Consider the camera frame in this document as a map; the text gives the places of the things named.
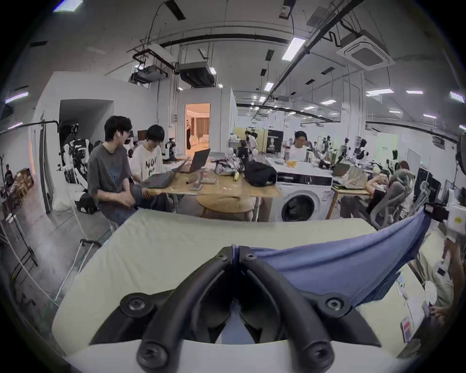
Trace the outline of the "person's right hand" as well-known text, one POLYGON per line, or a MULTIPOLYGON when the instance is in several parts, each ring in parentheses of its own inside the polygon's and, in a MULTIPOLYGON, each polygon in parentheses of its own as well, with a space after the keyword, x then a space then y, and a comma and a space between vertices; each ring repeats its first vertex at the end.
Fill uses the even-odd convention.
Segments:
POLYGON ((450 256, 451 260, 461 260, 461 249, 457 242, 453 242, 450 239, 444 241, 444 256, 450 256))

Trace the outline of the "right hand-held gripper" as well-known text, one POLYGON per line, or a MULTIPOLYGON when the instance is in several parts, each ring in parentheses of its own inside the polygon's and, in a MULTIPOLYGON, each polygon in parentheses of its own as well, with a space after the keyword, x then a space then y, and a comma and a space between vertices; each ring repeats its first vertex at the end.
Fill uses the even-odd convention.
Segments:
POLYGON ((458 237, 466 234, 466 208, 455 198, 453 189, 448 190, 447 203, 427 202, 424 212, 433 220, 443 223, 446 238, 456 242, 458 237))

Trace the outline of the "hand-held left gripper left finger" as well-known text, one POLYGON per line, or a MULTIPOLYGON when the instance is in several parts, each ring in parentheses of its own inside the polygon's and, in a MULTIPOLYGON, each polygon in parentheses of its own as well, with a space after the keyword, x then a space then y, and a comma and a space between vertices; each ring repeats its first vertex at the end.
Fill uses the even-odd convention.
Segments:
POLYGON ((235 249, 224 247, 175 289, 124 296, 90 346, 141 340, 142 369, 174 369, 183 340, 215 343, 231 318, 235 249))

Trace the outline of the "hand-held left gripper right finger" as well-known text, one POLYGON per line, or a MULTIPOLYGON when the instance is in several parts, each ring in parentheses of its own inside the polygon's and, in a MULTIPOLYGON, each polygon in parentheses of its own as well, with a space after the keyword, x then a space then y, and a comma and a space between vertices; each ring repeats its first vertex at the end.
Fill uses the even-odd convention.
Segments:
POLYGON ((298 363, 305 370, 328 370, 335 361, 331 341, 381 347, 366 320, 339 293, 314 294, 300 290, 247 246, 238 247, 238 266, 268 295, 279 314, 298 363))

